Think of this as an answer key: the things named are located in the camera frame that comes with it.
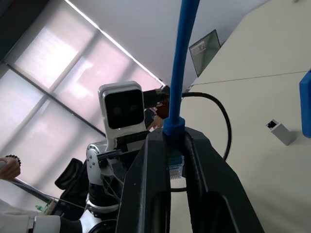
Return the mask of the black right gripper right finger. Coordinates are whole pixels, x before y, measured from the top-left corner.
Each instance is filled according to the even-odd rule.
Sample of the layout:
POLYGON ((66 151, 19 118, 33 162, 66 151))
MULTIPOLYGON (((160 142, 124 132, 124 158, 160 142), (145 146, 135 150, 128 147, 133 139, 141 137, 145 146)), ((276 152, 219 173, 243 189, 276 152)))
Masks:
POLYGON ((192 231, 262 233, 264 229, 237 174, 210 140, 187 127, 183 150, 192 231))

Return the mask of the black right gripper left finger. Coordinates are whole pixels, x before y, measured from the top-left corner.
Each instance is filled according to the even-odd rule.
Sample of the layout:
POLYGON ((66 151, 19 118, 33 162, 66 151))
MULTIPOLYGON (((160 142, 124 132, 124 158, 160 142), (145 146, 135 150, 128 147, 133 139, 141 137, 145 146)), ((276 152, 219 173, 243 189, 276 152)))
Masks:
POLYGON ((171 184, 161 129, 149 133, 128 170, 116 225, 118 233, 168 233, 171 184))

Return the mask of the person's bare hand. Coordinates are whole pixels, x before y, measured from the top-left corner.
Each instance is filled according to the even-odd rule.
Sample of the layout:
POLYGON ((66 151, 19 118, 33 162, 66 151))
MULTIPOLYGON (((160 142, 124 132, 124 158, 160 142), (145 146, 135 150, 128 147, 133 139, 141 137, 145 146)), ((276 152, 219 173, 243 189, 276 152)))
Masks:
POLYGON ((20 162, 15 157, 3 157, 0 159, 5 165, 0 169, 0 178, 12 180, 20 175, 20 162))

